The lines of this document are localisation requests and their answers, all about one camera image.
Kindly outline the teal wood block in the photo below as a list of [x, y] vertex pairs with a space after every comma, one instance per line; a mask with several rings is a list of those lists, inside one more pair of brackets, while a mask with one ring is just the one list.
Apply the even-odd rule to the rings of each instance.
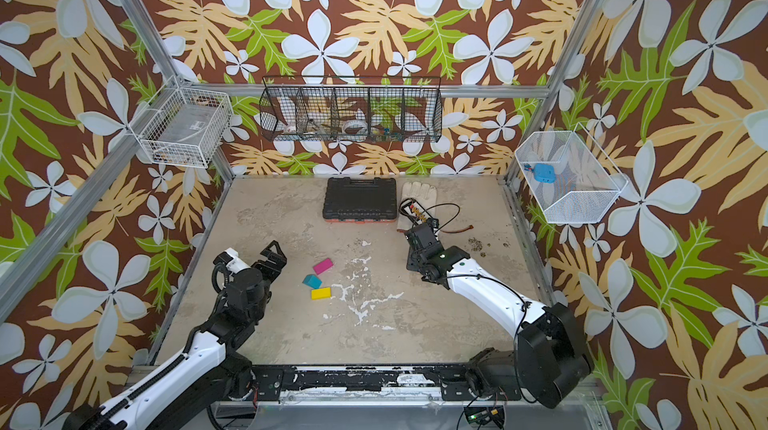
[[302, 283], [312, 289], [319, 289], [322, 287], [322, 280], [315, 274], [308, 274], [302, 280]]

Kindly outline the magenta wood block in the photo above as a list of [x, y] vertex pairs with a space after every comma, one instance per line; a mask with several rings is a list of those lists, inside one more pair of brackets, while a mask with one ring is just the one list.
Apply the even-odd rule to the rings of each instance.
[[325, 258], [319, 263], [313, 266], [313, 271], [316, 275], [320, 275], [333, 267], [334, 263], [331, 258]]

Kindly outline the yellow rectangular wood block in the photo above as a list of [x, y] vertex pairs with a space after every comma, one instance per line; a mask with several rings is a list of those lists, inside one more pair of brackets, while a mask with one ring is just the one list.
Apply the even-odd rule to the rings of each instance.
[[313, 289], [311, 291], [312, 300], [324, 300], [324, 299], [330, 299], [331, 297], [332, 297], [332, 289], [329, 287], [321, 287], [321, 288]]

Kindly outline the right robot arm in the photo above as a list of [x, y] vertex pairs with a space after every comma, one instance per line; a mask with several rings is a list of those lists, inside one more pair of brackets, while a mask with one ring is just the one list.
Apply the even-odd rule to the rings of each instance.
[[443, 246], [434, 220], [407, 230], [405, 238], [408, 270], [465, 297], [512, 337], [511, 350], [487, 348], [466, 363], [475, 396], [504, 395], [554, 409], [593, 371], [584, 331], [567, 306], [529, 298], [467, 251]]

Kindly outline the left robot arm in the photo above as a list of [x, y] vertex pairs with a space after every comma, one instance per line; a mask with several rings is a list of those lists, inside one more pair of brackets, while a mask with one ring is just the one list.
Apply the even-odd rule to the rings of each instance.
[[65, 429], [180, 429], [226, 398], [252, 390], [252, 363], [238, 349], [254, 333], [271, 299], [271, 284], [287, 257], [275, 240], [262, 258], [245, 263], [233, 249], [213, 261], [217, 292], [206, 321], [193, 327], [185, 345], [149, 375], [98, 407], [84, 404]]

